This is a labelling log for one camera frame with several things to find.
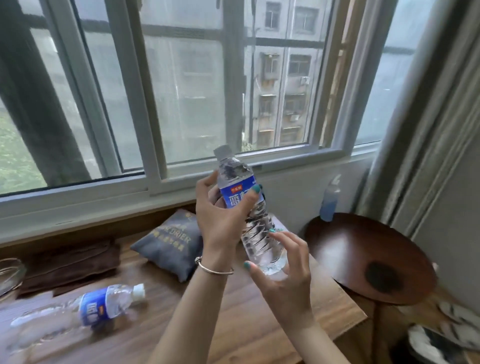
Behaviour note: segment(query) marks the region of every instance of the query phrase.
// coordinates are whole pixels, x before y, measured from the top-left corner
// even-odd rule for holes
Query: wooden table
[[[425,253],[396,230],[369,218],[336,213],[332,222],[312,219],[305,240],[319,264],[342,286],[373,301],[372,362],[377,362],[381,310],[413,305],[435,288]]]
[[[27,300],[9,298],[0,303],[0,342],[8,338],[11,320],[25,311],[60,303],[85,292],[115,283],[144,283],[148,304],[132,310],[128,317],[116,319],[113,332],[93,337],[89,329],[66,334],[34,348],[30,361],[23,363],[93,364],[145,363],[165,330],[186,284],[129,250],[132,242],[145,234],[122,239],[119,274],[59,297],[50,292]],[[235,274],[229,277],[222,301],[208,362],[213,364],[294,364],[300,361],[273,314],[241,264],[245,260],[241,245],[237,250]],[[335,339],[366,318],[363,311],[311,258],[312,306],[315,318]],[[188,350],[189,343],[184,343]],[[0,363],[6,362],[0,353]]]

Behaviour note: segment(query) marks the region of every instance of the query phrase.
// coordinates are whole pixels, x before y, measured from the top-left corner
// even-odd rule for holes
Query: gray curtain
[[[480,1],[438,0],[356,213],[412,238],[480,125]]]

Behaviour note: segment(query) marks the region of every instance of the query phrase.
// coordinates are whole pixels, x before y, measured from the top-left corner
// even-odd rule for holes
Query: wooden floor
[[[355,302],[364,310],[369,319],[348,331],[335,343],[347,357],[351,364],[370,364],[370,347],[372,342],[373,303],[351,294]],[[435,292],[425,301],[415,306],[386,307],[383,313],[381,356],[379,364],[392,364],[388,356],[388,348],[392,347],[403,337],[411,323],[428,326],[437,331],[439,324],[448,318],[436,307],[439,301],[456,302],[455,299],[442,288]],[[469,353],[468,357],[472,364],[480,364],[480,353]]]

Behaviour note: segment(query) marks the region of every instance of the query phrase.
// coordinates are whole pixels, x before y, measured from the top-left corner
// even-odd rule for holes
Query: water bottle
[[[10,324],[10,352],[29,348],[81,327],[94,327],[117,317],[132,303],[144,299],[143,284],[133,287],[115,284],[63,304],[53,304],[27,312]]]
[[[232,208],[256,184],[255,177],[248,165],[235,158],[228,145],[218,147],[214,154],[220,162],[217,184],[227,208]],[[257,204],[248,215],[241,239],[248,259],[267,275],[281,271],[287,262],[283,246],[268,235],[268,230],[273,227],[265,200],[260,194]]]
[[[335,213],[336,203],[338,202],[338,196],[340,195],[340,174],[333,178],[328,184],[324,192],[324,200],[322,201],[322,207],[320,208],[320,218],[323,221],[330,222],[333,220],[333,214]]]

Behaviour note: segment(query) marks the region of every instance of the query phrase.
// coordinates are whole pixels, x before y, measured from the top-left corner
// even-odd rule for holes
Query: round table
[[[437,276],[425,253],[396,230],[370,218],[336,213],[306,226],[310,253],[339,284],[375,303],[372,362],[377,362],[381,310],[412,305],[435,288]]]

